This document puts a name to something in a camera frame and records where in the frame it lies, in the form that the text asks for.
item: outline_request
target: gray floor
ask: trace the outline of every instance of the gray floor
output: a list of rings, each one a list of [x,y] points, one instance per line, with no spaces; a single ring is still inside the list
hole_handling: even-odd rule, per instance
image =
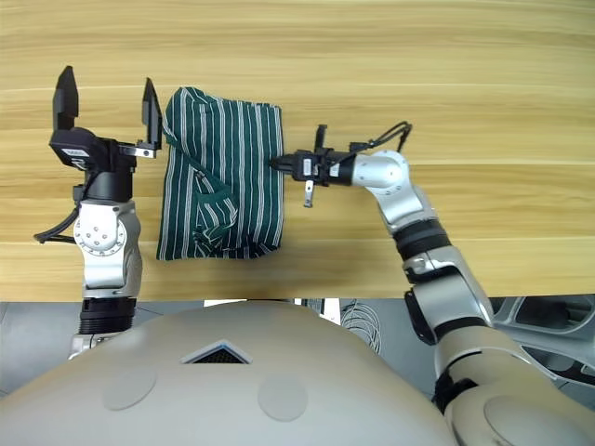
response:
[[[402,299],[366,300],[380,318],[381,356],[429,398],[433,393],[433,348],[419,341]],[[162,314],[199,308],[195,302],[147,302],[137,306],[135,324]],[[0,398],[66,361],[80,304],[0,303]],[[595,410],[595,391],[562,383],[562,391]]]

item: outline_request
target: folded shirt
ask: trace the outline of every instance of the folded shirt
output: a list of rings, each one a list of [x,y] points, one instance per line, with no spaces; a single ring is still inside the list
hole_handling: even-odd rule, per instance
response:
[[[279,247],[281,109],[182,87],[169,100],[170,145],[157,258],[254,258]]]

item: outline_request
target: cable bundle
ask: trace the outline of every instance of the cable bundle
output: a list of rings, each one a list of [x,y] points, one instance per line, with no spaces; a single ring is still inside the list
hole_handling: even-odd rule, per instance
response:
[[[360,336],[376,353],[380,353],[380,319],[371,307],[353,299],[342,309],[341,325]]]

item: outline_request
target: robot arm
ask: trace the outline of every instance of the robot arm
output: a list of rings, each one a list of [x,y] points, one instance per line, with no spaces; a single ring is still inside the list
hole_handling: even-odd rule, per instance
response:
[[[83,253],[83,306],[79,333],[73,337],[73,358],[132,324],[142,274],[132,177],[137,157],[155,158],[161,149],[162,115],[147,79],[142,98],[146,140],[120,142],[75,127],[78,92],[70,66],[59,77],[53,109],[49,145],[64,164],[85,173],[85,183],[73,188],[72,213],[34,237],[40,243],[75,243]],[[72,223],[73,237],[60,235]]]
[[[271,164],[307,182],[307,207],[314,184],[362,186],[375,196],[412,284],[405,302],[413,328],[422,341],[437,345],[434,402],[457,441],[593,444],[593,414],[565,397],[518,345],[492,328],[489,299],[424,192],[411,183],[403,156],[334,152],[323,147],[324,129],[319,127],[314,152],[299,151]],[[400,147],[409,130],[402,132]]]

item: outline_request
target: wire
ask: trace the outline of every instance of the wire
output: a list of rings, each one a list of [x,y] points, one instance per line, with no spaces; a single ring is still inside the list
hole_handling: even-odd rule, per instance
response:
[[[330,164],[330,166],[333,166],[335,164],[341,164],[351,158],[354,158],[358,154],[358,152],[367,151],[368,149],[373,149],[374,147],[381,146],[382,144],[389,142],[391,139],[399,135],[401,137],[399,138],[399,144],[397,145],[397,152],[401,152],[401,150],[403,149],[403,145],[409,137],[409,134],[411,133],[412,129],[412,124],[409,124],[407,121],[401,121],[376,139],[370,139],[368,142],[351,143],[350,152],[344,155],[343,157],[339,158],[338,160],[335,160],[333,163]]]
[[[353,299],[343,308],[341,325],[360,336],[376,353],[380,353],[382,349],[380,319],[371,307]]]
[[[83,191],[79,196],[78,200],[74,202],[74,209],[71,213],[64,218],[58,225],[55,227],[45,230],[43,232],[39,232],[38,234],[34,234],[34,238],[40,242],[41,244],[45,242],[62,242],[62,243],[72,243],[75,244],[74,237],[68,235],[60,235],[64,232],[67,228],[69,228],[72,223],[78,218],[79,211],[81,209],[81,202],[86,198],[86,194],[88,193],[90,187],[93,185],[95,178],[99,175],[99,172],[93,172],[89,175],[89,178],[85,182],[85,186],[83,187]]]

